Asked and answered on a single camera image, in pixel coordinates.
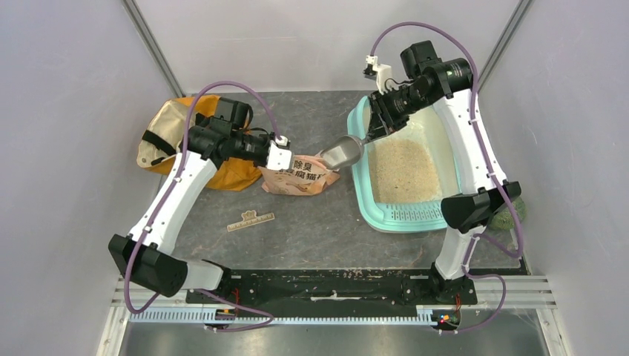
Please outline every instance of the robotic arm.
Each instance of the robotic arm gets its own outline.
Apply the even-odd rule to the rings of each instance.
[[[521,193],[518,182],[509,182],[497,163],[488,143],[478,101],[475,123],[486,142],[481,147],[470,119],[472,71],[465,59],[442,62],[430,41],[413,44],[401,53],[408,81],[397,88],[387,87],[392,81],[391,67],[378,64],[376,56],[367,56],[364,74],[374,77],[378,91],[369,95],[371,118],[367,142],[403,129],[409,115],[429,106],[441,118],[452,146],[461,179],[461,193],[441,202],[448,224],[444,245],[432,265],[431,278],[436,291],[458,288],[466,278],[461,266],[474,234],[481,233],[494,214],[504,208],[504,199],[493,178],[487,173],[484,156],[494,167],[496,182],[513,201]]]
[[[157,197],[143,214],[142,219],[126,237],[114,235],[109,251],[120,273],[125,271],[140,235],[146,238],[139,248],[131,272],[131,282],[160,293],[166,297],[180,289],[209,289],[218,287],[224,268],[209,261],[184,261],[170,255],[181,226],[188,216],[199,193],[218,168],[229,158],[253,161],[257,166],[272,170],[290,169],[292,153],[289,141],[274,133],[253,135],[256,129],[248,129],[251,107],[242,102],[220,98],[213,116],[205,118],[197,114],[198,125],[189,130],[188,150],[185,153],[183,174],[177,177],[173,168]],[[177,154],[174,167],[178,167],[183,154]],[[168,199],[160,206],[164,195]],[[150,217],[157,211],[152,224]]]

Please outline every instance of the white partition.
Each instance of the white partition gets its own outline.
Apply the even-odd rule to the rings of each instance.
[[[391,24],[427,22],[461,41],[480,68],[518,0],[136,0],[182,89],[217,80],[260,91],[370,90],[364,57]],[[442,59],[462,55],[436,33],[390,33],[376,53],[405,79],[399,53],[433,40]]]

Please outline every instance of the yellow bag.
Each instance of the yellow bag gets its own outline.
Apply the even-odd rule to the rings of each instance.
[[[195,109],[203,116],[210,116],[216,110],[218,99],[216,95],[203,96]],[[192,100],[191,97],[168,100],[159,109],[138,146],[136,161],[141,168],[164,175],[171,172],[177,148],[183,140],[185,116]],[[190,126],[194,124],[192,116]],[[230,158],[205,186],[224,191],[241,191],[255,183],[260,176],[262,173],[254,167],[253,162]]]

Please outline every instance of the gray tabletop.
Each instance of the gray tabletop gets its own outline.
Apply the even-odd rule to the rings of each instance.
[[[281,134],[296,154],[316,154],[347,133],[350,110],[366,92],[265,93]],[[269,128],[261,105],[251,96],[226,94],[250,103],[252,126]],[[173,255],[207,259],[229,268],[429,268],[441,250],[445,230],[385,234],[364,222],[358,210],[352,172],[315,197],[266,193],[262,180],[241,192],[205,189],[183,224]],[[274,213],[275,220],[227,232],[241,214]],[[509,231],[493,233],[513,248]],[[477,268],[517,267],[518,262],[481,241],[472,257]]]

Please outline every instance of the green ball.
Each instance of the green ball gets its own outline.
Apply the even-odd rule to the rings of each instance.
[[[524,200],[522,200],[521,197],[513,200],[513,207],[516,208],[516,213],[518,213],[520,223],[523,222],[527,217],[527,206],[524,204]],[[494,215],[487,227],[492,230],[511,230],[512,228],[515,228],[515,226],[516,224],[513,222],[509,209],[505,207],[502,211]]]

